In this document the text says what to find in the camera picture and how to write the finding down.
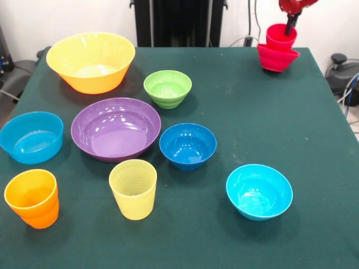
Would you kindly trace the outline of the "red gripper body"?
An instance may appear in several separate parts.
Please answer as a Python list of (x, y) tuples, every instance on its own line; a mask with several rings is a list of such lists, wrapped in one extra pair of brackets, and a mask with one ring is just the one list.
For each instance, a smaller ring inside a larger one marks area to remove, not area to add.
[(294, 15), (300, 13), (303, 8), (316, 3), (318, 0), (279, 0), (279, 7), (281, 11)]

